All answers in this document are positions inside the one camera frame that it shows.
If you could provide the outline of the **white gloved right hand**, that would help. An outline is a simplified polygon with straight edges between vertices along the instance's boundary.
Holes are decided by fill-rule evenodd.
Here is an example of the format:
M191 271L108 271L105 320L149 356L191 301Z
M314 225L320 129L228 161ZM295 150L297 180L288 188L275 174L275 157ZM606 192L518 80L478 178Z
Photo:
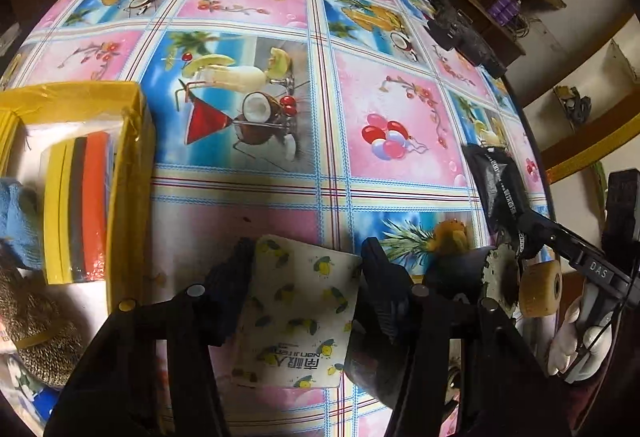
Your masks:
M567 307L565 317L558 332L554 335L549 347L547 373L557 375L564 373L578 359L578 349L582 346L590 348L586 362L578 367L575 377L577 382L594 376L612 346L612 327L588 327L582 336L578 335L576 322L582 310L582 298L572 301Z

